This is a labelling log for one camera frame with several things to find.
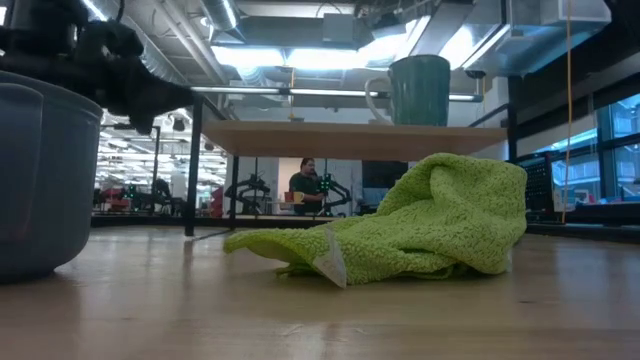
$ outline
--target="green towel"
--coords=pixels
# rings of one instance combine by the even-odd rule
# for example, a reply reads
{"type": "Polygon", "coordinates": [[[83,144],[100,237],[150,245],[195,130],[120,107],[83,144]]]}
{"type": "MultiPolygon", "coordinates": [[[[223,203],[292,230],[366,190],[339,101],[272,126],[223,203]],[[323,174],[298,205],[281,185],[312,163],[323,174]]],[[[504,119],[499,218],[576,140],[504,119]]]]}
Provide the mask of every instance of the green towel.
{"type": "Polygon", "coordinates": [[[524,234],[526,172],[502,161],[435,154],[410,169],[373,215],[307,230],[256,230],[227,239],[227,253],[248,248],[290,264],[283,273],[314,271],[327,253],[330,226],[346,265],[347,283],[396,276],[440,279],[472,267],[500,274],[524,234]]]}

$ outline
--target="plastic bin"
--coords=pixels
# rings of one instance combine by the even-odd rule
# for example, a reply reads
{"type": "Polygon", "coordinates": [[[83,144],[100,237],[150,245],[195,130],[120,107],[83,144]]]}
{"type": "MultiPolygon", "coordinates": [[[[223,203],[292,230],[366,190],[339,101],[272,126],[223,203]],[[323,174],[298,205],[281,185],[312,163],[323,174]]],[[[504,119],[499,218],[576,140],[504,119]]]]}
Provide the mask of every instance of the plastic bin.
{"type": "Polygon", "coordinates": [[[102,109],[0,71],[0,281],[50,273],[89,237],[102,109]]]}

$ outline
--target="man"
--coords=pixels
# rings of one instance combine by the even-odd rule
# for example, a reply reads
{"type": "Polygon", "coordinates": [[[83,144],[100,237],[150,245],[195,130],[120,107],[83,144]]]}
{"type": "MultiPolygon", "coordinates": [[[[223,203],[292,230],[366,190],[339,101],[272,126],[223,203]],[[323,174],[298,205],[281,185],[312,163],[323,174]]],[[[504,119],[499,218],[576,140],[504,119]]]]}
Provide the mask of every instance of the man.
{"type": "Polygon", "coordinates": [[[318,189],[316,163],[312,158],[302,159],[300,172],[293,174],[289,179],[289,191],[304,194],[302,198],[303,204],[293,206],[293,211],[296,215],[315,215],[322,210],[324,194],[318,189]]]}

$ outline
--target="mug handle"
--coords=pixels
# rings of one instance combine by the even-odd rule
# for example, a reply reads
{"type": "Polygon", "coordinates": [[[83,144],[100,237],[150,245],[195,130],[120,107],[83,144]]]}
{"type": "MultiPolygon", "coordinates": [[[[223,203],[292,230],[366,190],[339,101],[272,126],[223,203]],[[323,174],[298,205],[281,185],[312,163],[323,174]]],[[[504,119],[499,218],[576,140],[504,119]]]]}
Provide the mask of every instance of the mug handle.
{"type": "Polygon", "coordinates": [[[369,107],[369,110],[371,110],[371,112],[373,113],[373,116],[376,118],[378,122],[385,125],[393,125],[393,121],[387,119],[382,114],[380,114],[378,109],[376,109],[376,105],[373,103],[373,98],[371,97],[370,88],[371,88],[371,84],[373,84],[374,82],[385,82],[389,84],[389,86],[391,86],[391,80],[389,80],[389,78],[387,77],[377,77],[377,78],[367,80],[367,82],[364,83],[364,98],[367,101],[367,106],[369,107]]]}

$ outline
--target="green shirt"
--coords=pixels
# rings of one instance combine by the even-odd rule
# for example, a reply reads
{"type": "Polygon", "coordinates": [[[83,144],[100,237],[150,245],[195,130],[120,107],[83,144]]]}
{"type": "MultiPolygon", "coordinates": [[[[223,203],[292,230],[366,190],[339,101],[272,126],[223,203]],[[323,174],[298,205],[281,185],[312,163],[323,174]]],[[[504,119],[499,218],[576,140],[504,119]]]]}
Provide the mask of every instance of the green shirt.
{"type": "MultiPolygon", "coordinates": [[[[320,193],[320,190],[318,190],[318,182],[300,173],[293,174],[291,179],[289,179],[289,191],[302,192],[307,195],[318,195],[320,193]]],[[[302,205],[294,205],[293,210],[296,214],[318,213],[322,210],[322,201],[311,201],[302,205]]]]}

